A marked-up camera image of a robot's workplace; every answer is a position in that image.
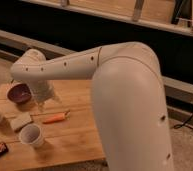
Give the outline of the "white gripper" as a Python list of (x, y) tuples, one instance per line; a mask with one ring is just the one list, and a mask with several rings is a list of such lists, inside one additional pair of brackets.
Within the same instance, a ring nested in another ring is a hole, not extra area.
[(49, 100), (58, 101), (59, 97), (54, 91), (53, 85), (49, 81), (34, 81), (29, 83), (29, 89), (36, 103), (43, 106)]

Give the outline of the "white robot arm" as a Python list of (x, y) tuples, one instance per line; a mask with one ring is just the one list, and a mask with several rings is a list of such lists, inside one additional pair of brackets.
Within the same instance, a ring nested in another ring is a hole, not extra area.
[(11, 67), (35, 100), (50, 80), (89, 79), (91, 105), (110, 171), (174, 171), (165, 88), (155, 52), (140, 42), (99, 46), (52, 60), (27, 50)]

